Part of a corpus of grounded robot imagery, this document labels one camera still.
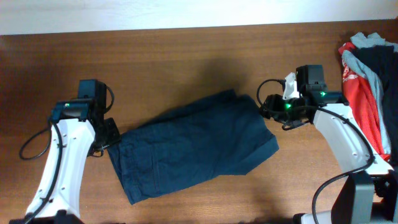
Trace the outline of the navy blue shorts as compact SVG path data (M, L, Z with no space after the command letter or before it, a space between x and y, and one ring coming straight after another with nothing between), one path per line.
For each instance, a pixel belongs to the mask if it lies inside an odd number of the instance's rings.
M123 133L108 154L134 205L220 175L246 175L278 149L254 100L226 90Z

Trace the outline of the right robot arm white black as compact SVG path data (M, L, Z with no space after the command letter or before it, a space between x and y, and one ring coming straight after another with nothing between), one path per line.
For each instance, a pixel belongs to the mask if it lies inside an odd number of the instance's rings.
M342 170L319 186L311 213L294 215L293 223L397 223L397 172L366 139L342 92L328 90L323 67L304 65L277 82L283 94L260 100L260 114L281 123L285 131L314 125ZM321 191L340 179L345 184L332 209L318 212Z

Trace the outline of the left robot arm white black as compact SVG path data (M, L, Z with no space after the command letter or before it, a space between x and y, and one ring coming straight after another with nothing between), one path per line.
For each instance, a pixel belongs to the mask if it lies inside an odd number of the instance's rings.
M13 223L81 223L80 188L88 157L101 157L119 143L113 118L105 118L113 92L99 80L80 80L78 96L59 101L48 120L48 157L25 216Z

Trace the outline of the red garment with white print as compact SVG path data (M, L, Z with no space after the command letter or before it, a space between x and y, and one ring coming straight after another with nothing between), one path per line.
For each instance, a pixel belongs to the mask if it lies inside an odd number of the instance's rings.
M345 65L345 62L342 60L343 50L345 50L345 53L354 53L356 47L351 42L347 42L338 49L343 65L343 94L349 101L349 106L353 111L357 124L372 147L385 161L389 161L391 154L382 153L376 101L371 93L369 83L364 78L359 77L352 69L348 68L348 65Z

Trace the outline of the black garment in pile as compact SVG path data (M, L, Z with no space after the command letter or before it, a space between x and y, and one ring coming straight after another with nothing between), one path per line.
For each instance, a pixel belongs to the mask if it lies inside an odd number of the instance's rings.
M382 112L391 141L392 165L397 165L397 51L395 47L376 45L354 51L354 56L380 79L383 90Z

